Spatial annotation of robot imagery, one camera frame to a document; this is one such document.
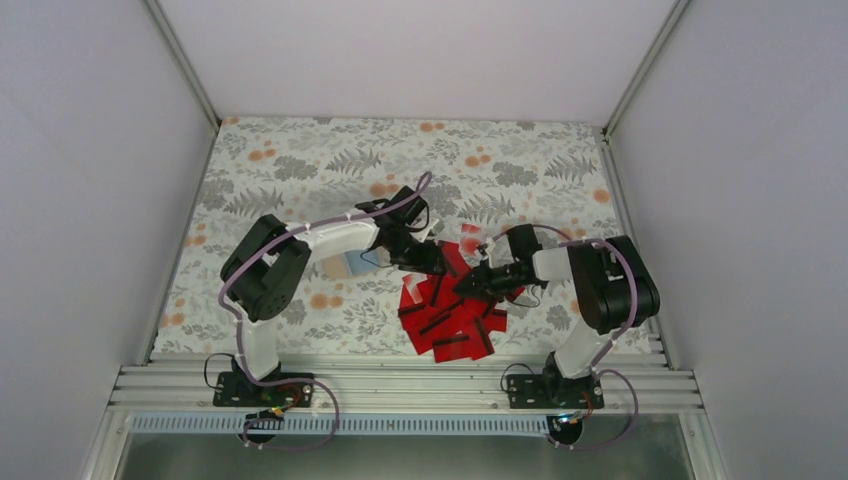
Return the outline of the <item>beige card holder wallet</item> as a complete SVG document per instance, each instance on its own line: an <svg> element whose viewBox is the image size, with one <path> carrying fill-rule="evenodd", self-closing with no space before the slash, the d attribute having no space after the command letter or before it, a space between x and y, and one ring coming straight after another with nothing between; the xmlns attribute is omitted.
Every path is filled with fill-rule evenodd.
<svg viewBox="0 0 848 480"><path fill-rule="evenodd" d="M382 248L348 251L319 263L319 271L329 279L358 277L388 267L388 252Z"/></svg>

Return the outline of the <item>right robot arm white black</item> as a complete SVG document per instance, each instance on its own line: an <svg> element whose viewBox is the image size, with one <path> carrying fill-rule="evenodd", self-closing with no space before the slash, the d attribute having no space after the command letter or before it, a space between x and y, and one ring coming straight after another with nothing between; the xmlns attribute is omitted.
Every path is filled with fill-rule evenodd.
<svg viewBox="0 0 848 480"><path fill-rule="evenodd" d="M507 230L511 262L493 267L487 258L454 288L464 298L504 301L520 287L573 284L583 323L551 352L543 370L541 391L555 407L565 407L580 393L580 382L630 329L655 316L659 290L632 239L585 238L544 248L540 228L522 224Z"/></svg>

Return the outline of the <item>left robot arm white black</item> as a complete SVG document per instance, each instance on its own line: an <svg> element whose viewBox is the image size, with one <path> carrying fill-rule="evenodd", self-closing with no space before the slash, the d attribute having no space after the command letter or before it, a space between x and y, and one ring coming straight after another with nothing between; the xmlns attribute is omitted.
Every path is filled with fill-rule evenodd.
<svg viewBox="0 0 848 480"><path fill-rule="evenodd" d="M286 224L272 214L257 220L220 271L218 302L236 321L239 392L255 405L276 396L280 362L269 323L289 306L312 263L382 248L402 271L448 273L441 247L428 237L436 224L428 214L420 190L404 187L390 199L361 202L314 223ZM423 225L416 223L420 216Z"/></svg>

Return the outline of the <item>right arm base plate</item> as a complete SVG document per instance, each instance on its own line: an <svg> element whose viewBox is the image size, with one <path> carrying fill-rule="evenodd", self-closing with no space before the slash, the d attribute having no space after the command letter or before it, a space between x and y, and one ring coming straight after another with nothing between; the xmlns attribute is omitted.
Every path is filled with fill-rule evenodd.
<svg viewBox="0 0 848 480"><path fill-rule="evenodd" d="M505 387L512 409L585 410L605 406L600 380L592 375L567 379L541 374L510 374L506 376Z"/></svg>

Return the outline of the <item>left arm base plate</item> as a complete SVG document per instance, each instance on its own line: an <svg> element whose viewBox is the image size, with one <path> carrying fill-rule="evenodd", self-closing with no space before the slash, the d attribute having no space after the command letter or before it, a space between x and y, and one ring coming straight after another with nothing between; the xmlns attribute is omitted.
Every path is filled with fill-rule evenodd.
<svg viewBox="0 0 848 480"><path fill-rule="evenodd" d="M307 408L311 406L313 379L311 373L272 373L265 378L266 382L286 380L287 383L263 387L251 383L240 372L225 371L212 384L212 403L215 407Z"/></svg>

